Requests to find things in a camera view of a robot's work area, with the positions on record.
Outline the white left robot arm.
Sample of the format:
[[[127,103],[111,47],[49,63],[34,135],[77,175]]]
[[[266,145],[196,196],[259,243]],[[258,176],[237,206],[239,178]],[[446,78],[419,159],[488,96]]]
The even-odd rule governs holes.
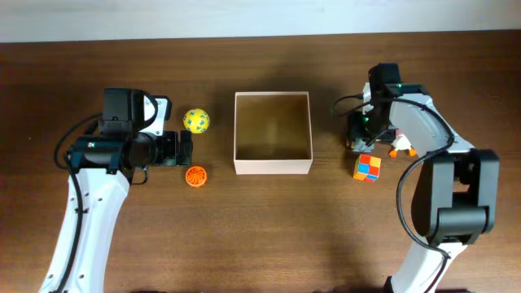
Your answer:
[[[119,211],[134,172],[188,166],[191,133],[140,132],[127,138],[82,135],[65,159],[68,203],[42,292],[101,292]]]

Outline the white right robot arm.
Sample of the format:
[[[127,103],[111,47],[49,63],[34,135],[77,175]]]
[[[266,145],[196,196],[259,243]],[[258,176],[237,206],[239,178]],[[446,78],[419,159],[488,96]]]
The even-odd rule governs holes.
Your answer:
[[[365,84],[366,123],[403,131],[418,153],[401,175],[396,210],[413,242],[385,292],[433,292],[451,263],[494,226],[499,158],[459,136],[420,84]]]

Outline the white duck pink hat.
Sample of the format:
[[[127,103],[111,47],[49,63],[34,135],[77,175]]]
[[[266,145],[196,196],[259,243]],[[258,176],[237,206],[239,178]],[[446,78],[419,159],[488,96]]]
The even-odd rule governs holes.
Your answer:
[[[417,155],[416,150],[412,147],[412,144],[405,136],[404,132],[397,129],[395,132],[395,139],[392,142],[392,149],[388,152],[388,155],[392,158],[396,158],[399,151],[406,151],[411,157]]]

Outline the yellow ball blue letters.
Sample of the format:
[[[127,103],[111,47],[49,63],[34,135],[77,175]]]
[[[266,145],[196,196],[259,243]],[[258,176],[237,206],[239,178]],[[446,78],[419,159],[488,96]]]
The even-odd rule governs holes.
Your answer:
[[[210,117],[203,109],[190,109],[183,116],[183,124],[186,130],[192,133],[205,133],[210,126]]]

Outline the grey yellow toy truck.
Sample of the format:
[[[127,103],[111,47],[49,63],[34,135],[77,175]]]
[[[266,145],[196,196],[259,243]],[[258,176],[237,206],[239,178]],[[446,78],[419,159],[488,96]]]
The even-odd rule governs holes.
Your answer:
[[[354,138],[347,143],[347,149],[356,153],[369,153],[372,151],[370,146],[362,138]]]

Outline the colourful puzzle cube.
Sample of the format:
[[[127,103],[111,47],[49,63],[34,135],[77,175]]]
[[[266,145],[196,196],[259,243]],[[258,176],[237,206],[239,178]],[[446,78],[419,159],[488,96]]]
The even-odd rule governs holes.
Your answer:
[[[379,178],[381,162],[379,157],[360,154],[355,163],[353,178],[358,181],[375,182]]]

